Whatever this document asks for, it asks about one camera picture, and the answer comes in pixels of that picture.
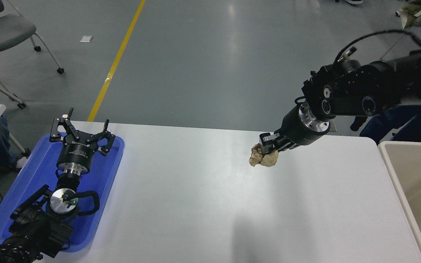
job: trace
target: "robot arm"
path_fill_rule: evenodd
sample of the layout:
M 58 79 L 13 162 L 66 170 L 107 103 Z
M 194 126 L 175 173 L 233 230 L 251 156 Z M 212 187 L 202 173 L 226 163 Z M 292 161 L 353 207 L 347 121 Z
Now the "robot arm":
M 94 214 L 100 208 L 98 193 L 95 191 L 77 192 L 82 175 L 90 171 L 95 152 L 105 156 L 115 140 L 115 135 L 107 131 L 107 120 L 103 131 L 97 134 L 76 130 L 70 122 L 69 114 L 53 121 L 50 142 L 62 142 L 63 148 L 57 160 L 57 185 L 53 191 L 48 185 L 42 186 L 25 200 L 11 214 L 14 220 L 9 228 L 12 235 L 0 245 L 0 263 L 30 263 L 43 258 L 41 253 L 54 258 L 74 232 L 71 222 L 77 216 Z M 58 127 L 64 127 L 61 136 Z M 100 146 L 99 141 L 106 139 Z M 79 198 L 92 197 L 94 208 L 81 211 Z
M 311 72 L 304 96 L 295 100 L 282 126 L 273 135 L 259 135 L 264 154 L 311 144 L 329 132 L 337 115 L 367 117 L 398 105 L 421 105 L 421 52 L 361 66 L 348 57 L 355 50 Z

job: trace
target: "blue tray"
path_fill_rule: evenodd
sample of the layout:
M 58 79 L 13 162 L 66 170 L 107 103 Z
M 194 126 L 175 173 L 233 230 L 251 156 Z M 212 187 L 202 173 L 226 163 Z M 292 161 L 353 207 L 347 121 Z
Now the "blue tray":
M 0 205 L 0 245 L 6 238 L 11 236 L 11 233 L 9 233 L 9 226 L 13 222 L 10 219 L 11 213 L 42 185 L 49 185 L 50 190 L 54 190 L 56 187 L 56 161 L 60 156 L 63 143 L 51 143 L 48 138 L 49 134 L 43 136 L 37 143 L 29 160 L 20 171 Z M 115 180 L 123 150 L 124 141 L 116 136 L 107 156 L 95 153 L 90 173 L 82 176 L 77 191 L 96 191 L 100 198 L 100 209 L 93 215 L 76 217 L 72 221 L 71 226 L 75 228 L 75 231 L 69 238 L 71 246 L 65 251 L 79 251 L 85 248 L 94 237 L 113 180 Z M 91 210 L 94 207 L 94 202 L 92 198 L 82 198 L 79 200 L 79 206 L 82 211 Z

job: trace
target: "brown crumpled paper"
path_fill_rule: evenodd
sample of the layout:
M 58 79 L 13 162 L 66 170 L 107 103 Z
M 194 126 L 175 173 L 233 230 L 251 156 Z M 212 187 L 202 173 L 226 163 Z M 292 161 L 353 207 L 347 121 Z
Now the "brown crumpled paper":
M 249 164 L 252 167 L 256 166 L 256 164 L 271 167 L 277 163 L 277 158 L 279 158 L 279 152 L 277 150 L 269 155 L 263 155 L 261 146 L 258 143 L 251 148 L 251 157 L 249 158 Z

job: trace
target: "gray chair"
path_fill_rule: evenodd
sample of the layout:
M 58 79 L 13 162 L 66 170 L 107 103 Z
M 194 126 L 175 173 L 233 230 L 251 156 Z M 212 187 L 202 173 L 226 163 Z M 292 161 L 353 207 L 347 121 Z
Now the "gray chair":
M 64 68 L 61 66 L 60 62 L 57 60 L 53 52 L 50 48 L 46 45 L 45 41 L 37 34 L 37 27 L 30 22 L 29 20 L 25 19 L 17 6 L 12 2 L 12 0 L 7 0 L 10 3 L 16 12 L 19 15 L 8 14 L 0 17 L 0 52 L 10 49 L 27 39 L 30 39 L 34 50 L 39 52 L 41 50 L 40 46 L 35 44 L 35 41 L 32 38 L 32 35 L 36 35 L 45 45 L 50 55 L 55 60 L 56 64 L 58 65 L 57 72 L 62 74 L 64 72 Z M 0 0 L 0 12 L 4 10 L 3 2 Z M 19 108 L 25 108 L 26 104 L 20 100 L 17 95 L 15 95 L 12 91 L 10 91 L 3 83 L 0 81 L 0 92 L 4 93 L 8 96 L 11 100 L 16 101 Z

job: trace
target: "yellow floor line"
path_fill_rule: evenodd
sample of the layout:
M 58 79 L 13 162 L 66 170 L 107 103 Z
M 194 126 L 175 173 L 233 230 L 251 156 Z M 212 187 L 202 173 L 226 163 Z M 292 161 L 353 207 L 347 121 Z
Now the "yellow floor line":
M 126 32 L 126 35 L 124 36 L 123 42 L 121 43 L 117 56 L 115 57 L 115 60 L 113 61 L 113 64 L 111 65 L 110 71 L 108 72 L 107 78 L 105 79 L 105 82 L 103 83 L 102 89 L 100 90 L 100 93 L 97 96 L 97 100 L 95 101 L 94 106 L 92 107 L 92 110 L 90 111 L 89 117 L 87 118 L 88 122 L 94 121 L 95 116 L 97 115 L 97 111 L 100 108 L 100 104 L 102 103 L 103 97 L 105 97 L 105 93 L 107 93 L 108 86 L 110 85 L 111 79 L 113 78 L 115 71 L 117 70 L 118 63 L 120 62 L 124 49 L 126 48 L 129 38 L 131 37 L 131 33 L 132 33 L 132 30 L 134 29 L 134 26 L 136 25 L 137 19 L 139 18 L 139 15 L 141 14 L 144 3 L 145 3 L 145 0 L 142 0 L 141 3 L 139 4 L 139 7 L 136 10 L 136 14 L 134 15 L 131 21 L 131 25 L 129 25 L 128 31 Z

